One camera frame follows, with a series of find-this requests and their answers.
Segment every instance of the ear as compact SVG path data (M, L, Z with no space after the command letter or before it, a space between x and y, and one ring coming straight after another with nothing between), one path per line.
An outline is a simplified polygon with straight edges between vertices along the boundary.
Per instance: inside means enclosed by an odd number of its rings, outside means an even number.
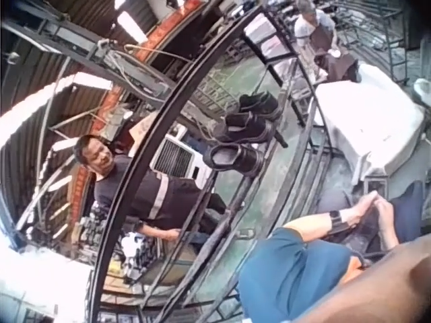
M422 295L431 295L431 256L414 266L410 270L409 278L415 291Z

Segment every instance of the vent grille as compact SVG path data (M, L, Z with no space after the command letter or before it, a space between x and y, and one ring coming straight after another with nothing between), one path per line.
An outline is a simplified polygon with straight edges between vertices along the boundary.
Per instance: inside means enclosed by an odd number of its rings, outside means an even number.
M154 169L171 176L186 177L192 158L190 151L165 139Z

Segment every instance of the black hair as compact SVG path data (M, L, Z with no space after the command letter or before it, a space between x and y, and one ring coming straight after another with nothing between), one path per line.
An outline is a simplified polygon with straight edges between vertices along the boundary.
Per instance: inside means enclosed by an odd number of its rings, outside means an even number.
M84 136L80 137L77 140L75 146L73 146L73 154L75 156L75 159L81 165L84 165L84 166L88 165L88 160L84 156L83 151L84 151L84 148L86 148L88 146L88 144L90 143L90 140L92 140L92 139L96 139L96 140L103 142L101 140L100 136L98 136L98 135L84 135Z

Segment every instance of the corrugated metal roof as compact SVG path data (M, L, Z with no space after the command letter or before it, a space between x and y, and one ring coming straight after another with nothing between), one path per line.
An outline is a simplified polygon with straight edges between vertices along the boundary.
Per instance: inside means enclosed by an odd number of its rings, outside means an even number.
M127 11L144 32L149 32L158 23L146 0L126 0L118 11L114 9L113 0L51 0L49 2L55 9L66 13L73 23L103 37L118 40L123 44L135 43L135 41L116 23L117 16L121 12ZM3 115L30 94L55 82L65 57L42 52L25 40L5 30L1 31L1 38L3 54L1 60L0 113ZM8 65L6 63L6 54L10 52L16 52L20 55L18 64ZM66 68L64 77L81 70L82 66L71 62ZM103 95L103 90L80 85L64 89L53 100L48 126L97 107ZM9 212L15 221L31 201L34 193L38 138L45 108L46 106L38 109L11 136L7 145L1 149L1 189ZM92 117L86 116L65 125L59 130L68 137L77 137L87 133L91 125ZM50 131L46 133L42 148L42 160L52 144L61 139L55 133ZM69 157L70 153L71 151L68 149L68 151L61 151L56 154L53 161L51 161L51 173ZM66 202L67 189L62 188L55 195L55 199L51 201L49 213L52 213ZM56 220L56 227L62 226L66 216L67 212L64 212L62 220Z

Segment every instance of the white shirt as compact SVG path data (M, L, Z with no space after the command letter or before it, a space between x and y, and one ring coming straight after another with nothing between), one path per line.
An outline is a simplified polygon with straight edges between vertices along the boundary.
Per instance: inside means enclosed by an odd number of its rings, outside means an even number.
M322 24L324 27L329 30L335 29L335 22L327 15L323 10L316 10L317 22ZM308 44L310 40L310 35L316 29L313 25L311 25L308 21L306 21L302 15L295 22L295 37L298 45L303 47Z

